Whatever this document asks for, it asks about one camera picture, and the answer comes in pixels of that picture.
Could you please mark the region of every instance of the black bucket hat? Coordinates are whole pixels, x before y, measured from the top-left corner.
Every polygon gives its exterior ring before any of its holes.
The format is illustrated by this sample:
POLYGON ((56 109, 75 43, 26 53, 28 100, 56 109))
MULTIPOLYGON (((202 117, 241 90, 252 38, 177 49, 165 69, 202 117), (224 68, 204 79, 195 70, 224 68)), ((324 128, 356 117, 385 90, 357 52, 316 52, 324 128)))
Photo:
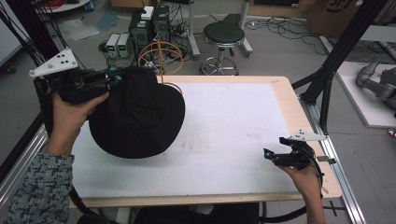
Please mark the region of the black bucket hat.
POLYGON ((130 66, 123 80, 90 116, 93 139, 104 151, 122 158, 141 159, 164 152, 183 124, 183 96, 159 84, 149 68, 130 66))

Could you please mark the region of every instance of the sleeve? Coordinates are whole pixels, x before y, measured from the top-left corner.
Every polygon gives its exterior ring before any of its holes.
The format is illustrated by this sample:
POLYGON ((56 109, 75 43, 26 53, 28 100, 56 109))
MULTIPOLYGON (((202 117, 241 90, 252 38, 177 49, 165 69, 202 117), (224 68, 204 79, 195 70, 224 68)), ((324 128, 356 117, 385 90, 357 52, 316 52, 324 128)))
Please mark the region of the sleeve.
POLYGON ((15 193, 5 223, 66 223, 74 156, 38 153, 15 193))

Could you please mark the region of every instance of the human hand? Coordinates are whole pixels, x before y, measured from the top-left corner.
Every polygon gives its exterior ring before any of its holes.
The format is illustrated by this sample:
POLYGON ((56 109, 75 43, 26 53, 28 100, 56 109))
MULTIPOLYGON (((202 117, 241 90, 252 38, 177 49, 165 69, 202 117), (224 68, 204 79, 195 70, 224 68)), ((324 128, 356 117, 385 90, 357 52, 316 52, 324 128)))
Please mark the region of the human hand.
POLYGON ((278 167, 291 177, 295 187, 305 199, 310 197, 320 198, 318 174, 314 167, 308 165, 303 170, 289 166, 278 167))
POLYGON ((303 170, 289 166, 278 166, 293 180, 297 190, 303 195, 308 223, 326 223, 320 198, 320 184, 314 167, 308 165, 303 170))
POLYGON ((95 107, 108 97, 108 92, 80 105, 62 101, 58 93, 52 95, 53 130, 47 153, 70 155, 81 126, 95 107))

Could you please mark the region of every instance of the stool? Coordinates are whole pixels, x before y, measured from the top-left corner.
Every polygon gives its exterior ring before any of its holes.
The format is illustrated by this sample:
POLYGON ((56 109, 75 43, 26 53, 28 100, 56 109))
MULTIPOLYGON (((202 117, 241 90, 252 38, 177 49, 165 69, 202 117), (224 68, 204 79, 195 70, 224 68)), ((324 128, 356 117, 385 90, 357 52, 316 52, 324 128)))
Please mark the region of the stool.
POLYGON ((208 43, 219 47, 219 54, 217 57, 206 59, 201 65, 200 72, 206 75, 239 75, 236 64, 224 57, 224 50, 230 49, 230 54, 233 57, 231 48, 244 42, 245 32, 235 24, 214 22, 205 27, 204 39, 208 43))

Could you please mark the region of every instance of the person's left hand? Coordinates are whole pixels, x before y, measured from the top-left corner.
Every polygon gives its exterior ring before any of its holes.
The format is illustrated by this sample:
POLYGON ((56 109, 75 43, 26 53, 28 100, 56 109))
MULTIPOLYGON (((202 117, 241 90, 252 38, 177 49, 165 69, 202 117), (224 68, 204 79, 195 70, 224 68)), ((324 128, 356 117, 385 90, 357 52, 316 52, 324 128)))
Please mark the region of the person's left hand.
POLYGON ((80 105, 62 101, 58 93, 52 96, 53 130, 46 152, 55 154, 71 153, 81 126, 95 107, 108 97, 108 92, 80 105))

